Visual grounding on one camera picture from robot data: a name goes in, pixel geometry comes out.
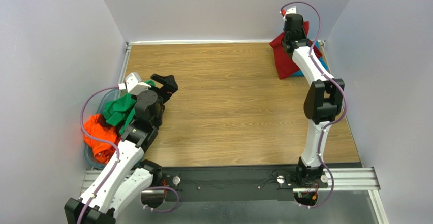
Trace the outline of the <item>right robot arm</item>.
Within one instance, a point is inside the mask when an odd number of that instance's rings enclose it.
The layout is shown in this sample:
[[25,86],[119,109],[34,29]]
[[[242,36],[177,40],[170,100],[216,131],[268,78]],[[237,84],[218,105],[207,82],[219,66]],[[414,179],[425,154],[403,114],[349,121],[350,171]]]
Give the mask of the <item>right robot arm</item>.
[[331,124],[343,107],[345,84],[342,79],[335,79],[316,57],[314,44],[306,37],[302,15],[286,13],[283,31],[283,51],[310,84],[303,105],[308,119],[306,145],[293,176],[298,186],[308,186],[323,175],[323,151]]

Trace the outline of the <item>dark red t shirt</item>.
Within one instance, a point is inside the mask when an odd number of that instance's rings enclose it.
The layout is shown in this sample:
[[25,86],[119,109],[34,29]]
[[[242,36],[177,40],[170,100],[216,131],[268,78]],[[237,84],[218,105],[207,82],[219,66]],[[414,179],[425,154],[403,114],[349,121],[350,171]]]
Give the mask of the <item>dark red t shirt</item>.
[[[310,29],[310,22],[304,21],[303,28],[308,34]],[[273,49],[274,62],[277,70],[279,79],[286,79],[288,77],[301,77],[304,76],[301,69],[292,61],[292,59],[286,54],[282,47],[282,40],[284,37],[284,32],[280,33],[274,40],[272,40],[269,45]],[[318,58],[321,65],[328,71],[328,66],[323,59],[323,54],[319,48],[319,43],[316,42],[313,48],[314,54]]]

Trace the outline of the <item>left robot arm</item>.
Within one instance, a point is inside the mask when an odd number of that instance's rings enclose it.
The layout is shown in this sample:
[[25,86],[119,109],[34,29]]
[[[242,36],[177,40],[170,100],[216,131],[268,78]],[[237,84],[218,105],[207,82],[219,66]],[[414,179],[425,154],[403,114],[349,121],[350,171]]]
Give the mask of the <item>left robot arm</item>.
[[78,199],[69,198],[64,206],[68,223],[115,223],[118,215],[144,190],[171,191],[176,203],[165,212],[175,210],[179,193],[162,184],[160,165],[143,157],[158,135],[162,125],[165,103],[178,91],[173,75],[152,74],[151,79],[161,87],[143,82],[136,72],[130,73],[124,83],[108,90],[126,90],[135,97],[135,116],[127,124],[118,144],[112,143],[114,156],[97,179]]

